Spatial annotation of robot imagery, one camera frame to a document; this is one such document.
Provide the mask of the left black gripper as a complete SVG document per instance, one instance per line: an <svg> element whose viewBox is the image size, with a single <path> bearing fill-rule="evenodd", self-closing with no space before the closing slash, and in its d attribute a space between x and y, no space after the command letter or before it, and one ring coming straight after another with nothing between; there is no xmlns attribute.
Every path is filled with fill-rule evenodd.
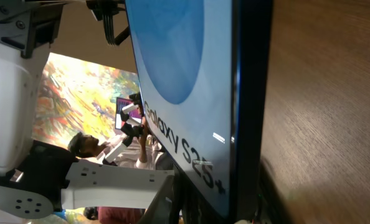
<svg viewBox="0 0 370 224"><path fill-rule="evenodd" d="M85 1L87 7L92 11L94 18L97 21L103 22L103 29L108 45L119 46L124 40L130 36L130 28L127 26L117 36L114 32L113 16L121 11L126 12L124 7L119 7L119 4L125 5L125 0L89 0Z"/></svg>

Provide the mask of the blue Samsung Galaxy smartphone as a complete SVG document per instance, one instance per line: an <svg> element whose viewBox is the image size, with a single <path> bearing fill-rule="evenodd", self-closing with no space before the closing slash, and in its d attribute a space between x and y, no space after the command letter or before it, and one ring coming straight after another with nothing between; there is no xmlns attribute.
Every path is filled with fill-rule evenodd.
<svg viewBox="0 0 370 224"><path fill-rule="evenodd" d="M187 223L253 219L273 3L125 7L145 116L174 164L174 211Z"/></svg>

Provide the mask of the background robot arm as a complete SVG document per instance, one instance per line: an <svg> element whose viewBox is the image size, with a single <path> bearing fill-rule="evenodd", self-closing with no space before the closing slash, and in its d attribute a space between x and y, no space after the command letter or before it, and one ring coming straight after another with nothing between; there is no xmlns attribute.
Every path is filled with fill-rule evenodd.
<svg viewBox="0 0 370 224"><path fill-rule="evenodd" d="M113 147L103 158L104 164L112 164L120 153L128 148L133 138L142 135L144 125L141 123L145 116L142 107L141 93L128 96L128 99L116 99L115 129L123 133L123 139Z"/></svg>

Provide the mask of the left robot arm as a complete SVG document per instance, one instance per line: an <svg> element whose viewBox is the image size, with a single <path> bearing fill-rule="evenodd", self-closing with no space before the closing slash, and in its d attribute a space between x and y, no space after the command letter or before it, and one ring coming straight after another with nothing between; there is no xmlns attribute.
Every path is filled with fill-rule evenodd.
<svg viewBox="0 0 370 224"><path fill-rule="evenodd" d="M0 223L89 206L176 223L173 171L115 165L142 130L138 77L53 54L63 10L0 1Z"/></svg>

